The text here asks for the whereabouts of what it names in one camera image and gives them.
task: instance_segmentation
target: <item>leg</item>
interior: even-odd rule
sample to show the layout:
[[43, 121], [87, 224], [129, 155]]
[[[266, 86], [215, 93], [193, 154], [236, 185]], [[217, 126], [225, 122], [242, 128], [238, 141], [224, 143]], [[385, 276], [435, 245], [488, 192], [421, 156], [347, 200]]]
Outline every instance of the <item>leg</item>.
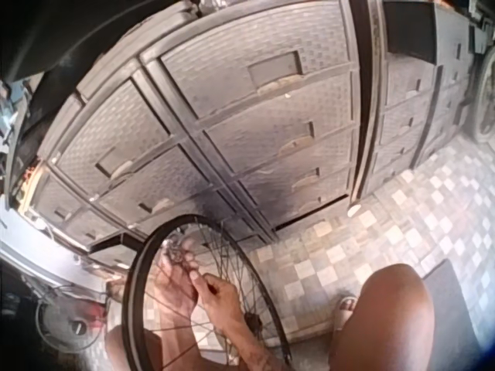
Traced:
[[[153, 363], [153, 369], [162, 369], [162, 340], [159, 336], [145, 330], [146, 348], [149, 357]], [[129, 362], [124, 349], [124, 340], [122, 339], [122, 327], [115, 326], [105, 336], [105, 348], [108, 358], [114, 371], [129, 371]]]
[[333, 371], [424, 371], [432, 352], [433, 303], [415, 271], [386, 267], [363, 286], [330, 360]]

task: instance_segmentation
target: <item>tiled floor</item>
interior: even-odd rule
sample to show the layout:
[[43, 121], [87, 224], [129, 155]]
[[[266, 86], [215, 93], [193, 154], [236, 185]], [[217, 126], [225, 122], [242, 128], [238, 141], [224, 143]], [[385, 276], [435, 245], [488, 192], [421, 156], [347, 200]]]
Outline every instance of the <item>tiled floor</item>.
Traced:
[[[404, 262], [426, 275], [450, 259], [482, 346], [495, 334], [495, 153], [463, 136], [361, 203], [352, 218], [321, 222], [250, 253], [291, 340], [325, 332], [342, 293]], [[118, 321], [118, 310], [111, 322]], [[92, 369], [110, 369], [100, 341]]]

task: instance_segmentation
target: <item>wheel rim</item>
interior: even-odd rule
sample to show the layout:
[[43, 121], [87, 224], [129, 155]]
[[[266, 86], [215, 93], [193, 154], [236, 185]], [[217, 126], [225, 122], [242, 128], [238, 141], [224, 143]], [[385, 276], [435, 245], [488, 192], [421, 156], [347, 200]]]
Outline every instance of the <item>wheel rim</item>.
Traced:
[[481, 95], [479, 117], [480, 133], [487, 135], [495, 125], [495, 54], [491, 56], [490, 66], [483, 77], [483, 91]]
[[[200, 273], [214, 274], [236, 286], [244, 319], [250, 330], [288, 363], [290, 351], [280, 318], [265, 286], [244, 252], [222, 225], [218, 226], [202, 216], [180, 216], [152, 233], [142, 252], [135, 258], [129, 272], [122, 324], [131, 368], [140, 371], [157, 368], [156, 354], [154, 354], [156, 352], [150, 352], [150, 347], [146, 345], [149, 333], [166, 339], [168, 336], [165, 335], [166, 333], [178, 334], [191, 330], [196, 342], [180, 349], [181, 352], [170, 359], [164, 356], [160, 365], [162, 369], [174, 369], [174, 365], [183, 362], [183, 357], [190, 356], [197, 349], [200, 351], [202, 362], [213, 368], [220, 366], [221, 369], [226, 367], [236, 369], [239, 364], [237, 350], [218, 329], [213, 327], [200, 301], [190, 316], [190, 325], [166, 328], [160, 325], [159, 313], [169, 312], [171, 308], [152, 294], [155, 273], [159, 274], [161, 270], [157, 264], [157, 256], [162, 252], [162, 241], [177, 241], [184, 237], [192, 237], [198, 242], [192, 252], [200, 265]], [[169, 259], [177, 264], [180, 263], [180, 255], [169, 254]], [[185, 298], [190, 299], [185, 291], [181, 293]]]

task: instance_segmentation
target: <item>black tire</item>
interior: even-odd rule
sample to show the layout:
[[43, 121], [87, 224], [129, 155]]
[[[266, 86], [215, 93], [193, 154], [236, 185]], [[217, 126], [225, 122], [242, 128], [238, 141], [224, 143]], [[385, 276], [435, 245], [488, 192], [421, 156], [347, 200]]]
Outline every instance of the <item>black tire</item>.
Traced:
[[218, 224], [204, 216], [183, 215], [170, 220], [157, 228], [145, 241], [143, 249], [138, 253], [128, 272], [128, 279], [125, 285], [124, 299], [122, 304], [122, 328], [125, 351], [128, 357], [129, 366], [132, 371], [153, 371], [152, 362], [149, 358], [145, 344], [143, 306], [145, 303], [145, 287], [152, 262], [158, 249], [172, 232], [181, 226], [193, 223], [201, 223], [209, 226], [212, 230], [222, 233], [225, 240], [242, 259], [242, 263], [247, 268], [252, 279], [256, 281], [263, 299], [268, 307], [272, 321], [275, 325], [277, 335], [280, 339], [280, 350], [287, 364], [290, 364], [291, 353], [287, 338], [282, 327], [282, 322], [278, 317], [273, 301], [263, 285], [258, 273], [249, 261], [244, 251], [237, 245], [230, 234], [223, 230]]
[[[492, 84], [491, 98], [486, 102], [486, 89]], [[495, 132], [495, 47], [492, 47], [483, 59], [466, 131], [477, 143], [486, 143]]]

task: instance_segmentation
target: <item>drawer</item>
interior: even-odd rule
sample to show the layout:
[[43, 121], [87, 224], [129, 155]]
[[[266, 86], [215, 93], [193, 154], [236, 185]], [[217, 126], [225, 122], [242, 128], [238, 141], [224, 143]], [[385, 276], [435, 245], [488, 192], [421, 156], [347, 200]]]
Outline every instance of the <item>drawer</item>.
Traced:
[[433, 88], [435, 66], [424, 60], [389, 53], [387, 106], [398, 104]]
[[281, 240], [285, 240], [289, 237], [300, 233], [302, 230], [307, 230], [311, 226], [314, 226], [325, 220], [332, 220], [338, 216], [345, 216], [347, 210], [349, 209], [350, 199], [349, 197], [344, 197], [335, 203], [313, 213], [306, 218], [298, 220], [297, 222], [285, 226], [284, 228], [277, 230], [277, 236]]
[[261, 205], [260, 210], [272, 226], [288, 222], [345, 195], [351, 171], [353, 169], [332, 174], [290, 197], [280, 198], [272, 204]]
[[268, 83], [349, 62], [347, 43], [339, 2], [306, 2], [216, 27], [162, 61], [197, 117], [207, 117]]
[[422, 126], [413, 128], [407, 134], [391, 142], [389, 145], [381, 147], [374, 155], [373, 173], [379, 172], [396, 158], [399, 158], [406, 152], [416, 148], [422, 132]]
[[352, 134], [352, 131], [345, 131], [333, 135], [246, 175], [241, 184], [259, 206], [290, 197], [350, 164]]
[[447, 129], [454, 125], [454, 111], [450, 111], [447, 114], [435, 119], [428, 131], [428, 137], [426, 138], [426, 143], [431, 143], [439, 135], [445, 134]]
[[149, 235], [163, 223], [184, 214], [207, 216], [217, 222], [220, 222], [221, 220], [232, 217], [234, 215], [234, 210], [220, 193], [205, 192], [180, 203], [176, 207], [140, 222], [136, 226], [136, 229], [146, 235]]
[[268, 245], [263, 239], [259, 236], [251, 236], [244, 240], [238, 241], [241, 249], [247, 254], [253, 250], [259, 249], [260, 247]]
[[135, 85], [127, 81], [87, 120], [57, 166], [88, 195], [94, 195], [168, 138]]
[[469, 20], [431, 2], [384, 1], [388, 50], [435, 65], [464, 60]]
[[387, 111], [381, 125], [380, 144], [386, 145], [407, 133], [411, 128], [423, 126], [428, 117], [431, 102], [432, 93], [425, 93]]
[[470, 63], [466, 57], [464, 60], [450, 60], [443, 65], [442, 87], [447, 87], [466, 79], [469, 75]]
[[435, 140], [433, 140], [429, 145], [425, 147], [422, 151], [421, 156], [419, 157], [417, 163], [415, 164], [415, 168], [420, 166], [423, 162], [428, 160], [434, 153], [436, 153], [439, 149], [443, 148], [446, 142], [446, 137], [444, 134], [439, 135]]
[[437, 117], [442, 117], [457, 110], [457, 107], [464, 98], [466, 92], [466, 84], [458, 83], [450, 87], [444, 87], [439, 92], [439, 99], [435, 107], [435, 115], [433, 121]]
[[392, 180], [396, 175], [399, 175], [405, 169], [409, 168], [414, 157], [415, 150], [405, 153], [400, 158], [392, 162], [387, 168], [382, 171], [373, 174], [366, 184], [366, 191], [364, 195], [368, 195], [380, 188], [386, 182]]
[[204, 174], [183, 149], [176, 146], [103, 196], [100, 204], [127, 224], [133, 224], [209, 186]]
[[100, 218], [93, 211], [85, 210], [72, 218], [64, 231], [67, 236], [88, 246], [117, 233], [118, 228]]
[[50, 174], [46, 173], [36, 187], [31, 207], [44, 219], [60, 227], [82, 204]]
[[243, 216], [234, 216], [223, 222], [224, 229], [231, 234], [231, 236], [236, 240], [243, 240], [253, 234], [256, 234], [253, 227]]
[[235, 173], [313, 145], [351, 124], [350, 75], [331, 77], [243, 111], [207, 131]]

